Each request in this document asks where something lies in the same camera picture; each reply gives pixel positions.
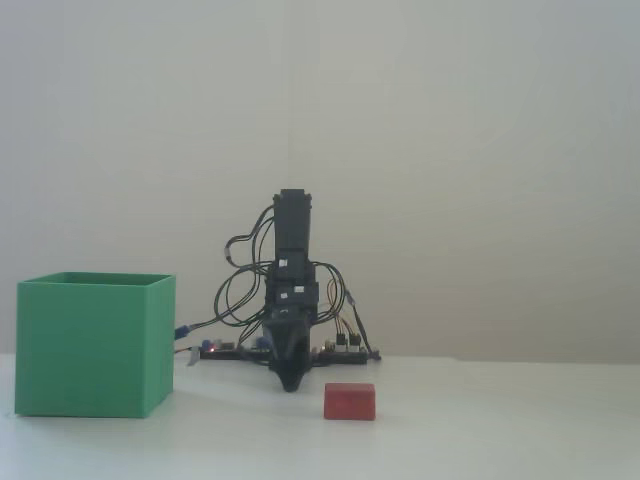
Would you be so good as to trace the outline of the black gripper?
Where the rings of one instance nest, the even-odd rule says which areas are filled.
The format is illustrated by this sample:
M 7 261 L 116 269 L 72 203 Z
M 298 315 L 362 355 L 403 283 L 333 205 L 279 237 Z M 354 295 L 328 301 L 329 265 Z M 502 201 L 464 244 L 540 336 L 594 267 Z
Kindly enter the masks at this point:
M 318 320 L 319 283 L 305 285 L 290 282 L 267 283 L 264 321 L 265 336 L 271 343 L 270 368 L 286 392 L 295 392 L 310 369 L 310 323 Z M 279 312 L 297 308 L 298 312 Z

